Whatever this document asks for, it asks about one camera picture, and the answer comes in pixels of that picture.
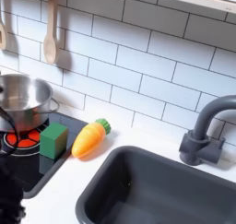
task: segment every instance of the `gray sink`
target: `gray sink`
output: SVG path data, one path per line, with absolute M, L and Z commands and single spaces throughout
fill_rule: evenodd
M 236 184 L 119 147 L 77 200 L 81 224 L 236 224 Z

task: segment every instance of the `gray faucet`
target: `gray faucet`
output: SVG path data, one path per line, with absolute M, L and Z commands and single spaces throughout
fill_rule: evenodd
M 191 166 L 203 161 L 218 163 L 225 139 L 218 143 L 212 142 L 207 136 L 207 130 L 212 119 L 225 110 L 236 110 L 236 95 L 229 95 L 211 101 L 199 114 L 195 129 L 183 136 L 180 146 L 181 160 Z

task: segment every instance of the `pot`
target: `pot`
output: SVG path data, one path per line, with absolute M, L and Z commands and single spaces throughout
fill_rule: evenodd
M 18 132 L 40 126 L 49 113 L 59 109 L 52 96 L 52 87 L 38 78 L 18 74 L 0 76 L 0 106 L 12 117 Z M 57 105 L 54 110 L 50 110 L 51 100 Z M 0 131 L 12 132 L 12 126 L 2 117 Z

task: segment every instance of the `stovetop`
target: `stovetop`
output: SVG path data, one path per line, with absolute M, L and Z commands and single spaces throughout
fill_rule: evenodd
M 68 127 L 66 150 L 57 159 L 49 159 L 39 153 L 40 132 L 51 122 Z M 87 123 L 77 119 L 52 113 L 43 125 L 19 137 L 18 149 L 8 158 L 8 166 L 24 191 L 24 198 L 32 198 L 60 169 L 71 153 L 77 134 Z M 15 135 L 0 134 L 2 150 L 11 149 L 16 143 Z

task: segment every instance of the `orange carrot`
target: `orange carrot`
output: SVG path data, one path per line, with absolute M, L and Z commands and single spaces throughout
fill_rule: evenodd
M 105 119 L 98 119 L 95 123 L 86 125 L 74 142 L 72 155 L 75 158 L 86 156 L 97 148 L 110 132 L 111 127 Z

